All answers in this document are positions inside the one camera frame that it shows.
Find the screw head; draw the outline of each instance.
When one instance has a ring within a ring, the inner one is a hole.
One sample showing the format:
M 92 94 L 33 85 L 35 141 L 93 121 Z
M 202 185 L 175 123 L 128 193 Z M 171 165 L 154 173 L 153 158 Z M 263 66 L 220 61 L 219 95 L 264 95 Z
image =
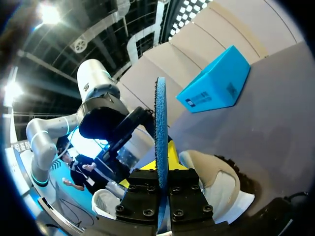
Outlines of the screw head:
M 191 189 L 193 189 L 193 190 L 198 190 L 198 189 L 199 189 L 199 186 L 198 186 L 197 184 L 194 184 L 194 185 L 191 187 Z
M 123 212 L 125 210 L 123 205 L 117 205 L 115 207 L 116 212 Z
M 181 190 L 181 188 L 178 187 L 178 186 L 175 186 L 175 187 L 172 188 L 172 191 L 176 192 L 176 193 L 179 192 L 180 190 Z
M 203 212 L 211 212 L 213 211 L 213 207 L 211 205 L 206 205 L 203 207 Z
M 156 188 L 154 186 L 147 187 L 148 192 L 154 192 L 155 190 L 156 190 Z
M 176 217 L 176 218 L 181 218 L 184 216 L 184 211 L 183 210 L 180 210 L 180 209 L 177 209 L 173 212 L 173 216 Z
M 131 184 L 131 185 L 129 185 L 129 189 L 130 189 L 130 190 L 134 190 L 134 189 L 136 189 L 136 186 L 133 185 L 133 184 Z
M 147 217 L 154 216 L 154 211 L 151 210 L 151 209 L 146 209 L 146 210 L 143 211 L 143 215 L 147 216 Z

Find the white name badge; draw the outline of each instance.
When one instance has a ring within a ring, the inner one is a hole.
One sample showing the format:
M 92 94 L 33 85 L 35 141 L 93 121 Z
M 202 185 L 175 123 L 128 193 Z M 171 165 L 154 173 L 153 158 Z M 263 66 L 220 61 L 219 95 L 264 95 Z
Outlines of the white name badge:
M 95 184 L 93 179 L 91 179 L 90 177 L 88 177 L 87 182 L 90 184 L 90 186 L 93 186 Z

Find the black shirt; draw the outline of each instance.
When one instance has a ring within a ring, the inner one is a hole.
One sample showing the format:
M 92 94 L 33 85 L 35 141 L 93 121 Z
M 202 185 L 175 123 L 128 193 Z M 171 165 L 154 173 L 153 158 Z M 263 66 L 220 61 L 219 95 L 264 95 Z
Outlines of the black shirt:
M 91 165 L 93 163 L 92 158 L 78 155 L 76 160 L 78 161 L 76 165 L 74 165 L 75 161 L 70 163 L 70 175 L 75 185 L 86 187 L 91 194 L 105 188 L 108 183 L 106 179 L 100 176 L 95 170 L 89 172 L 82 168 L 83 165 Z M 95 182 L 93 186 L 87 182 L 87 177 L 90 177 Z

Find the blue box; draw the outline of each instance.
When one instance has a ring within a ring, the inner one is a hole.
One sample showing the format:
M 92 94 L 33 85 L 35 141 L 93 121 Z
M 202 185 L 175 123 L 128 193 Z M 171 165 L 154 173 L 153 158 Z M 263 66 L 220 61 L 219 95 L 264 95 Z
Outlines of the blue box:
M 192 113 L 234 106 L 250 65 L 235 46 L 206 66 L 177 99 Z

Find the man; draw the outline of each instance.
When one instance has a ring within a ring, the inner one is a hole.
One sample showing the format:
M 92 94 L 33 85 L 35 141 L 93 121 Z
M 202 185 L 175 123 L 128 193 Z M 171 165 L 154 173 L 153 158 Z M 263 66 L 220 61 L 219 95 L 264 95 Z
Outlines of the man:
M 72 186 L 78 190 L 83 191 L 86 187 L 87 190 L 94 194 L 97 190 L 105 188 L 108 180 L 103 178 L 96 171 L 96 163 L 92 158 L 78 155 L 75 159 L 71 158 L 69 153 L 66 152 L 60 159 L 67 163 L 70 167 L 70 175 L 73 183 L 68 179 L 63 178 L 63 183 L 67 186 Z

